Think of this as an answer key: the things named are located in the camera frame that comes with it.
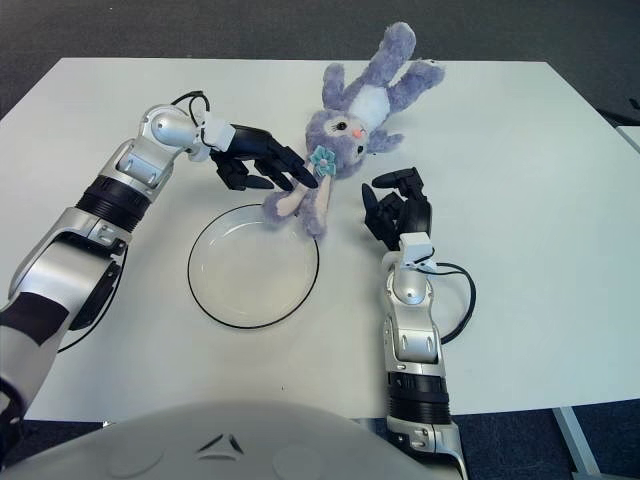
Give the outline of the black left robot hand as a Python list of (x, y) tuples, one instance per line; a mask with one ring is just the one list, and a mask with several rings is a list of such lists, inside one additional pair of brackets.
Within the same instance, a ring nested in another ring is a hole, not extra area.
[(217, 174), (229, 190), (279, 187), (291, 192), (294, 185), (287, 174), (304, 187), (318, 187), (305, 161), (290, 147), (281, 145), (270, 132), (244, 125), (234, 125), (234, 128), (227, 150), (210, 152)]

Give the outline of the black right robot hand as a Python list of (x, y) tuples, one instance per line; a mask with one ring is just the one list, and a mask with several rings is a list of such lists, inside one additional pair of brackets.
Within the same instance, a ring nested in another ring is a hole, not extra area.
[(391, 251), (399, 250), (400, 235), (431, 235), (432, 206), (422, 192), (415, 167), (388, 172), (361, 185), (365, 225)]

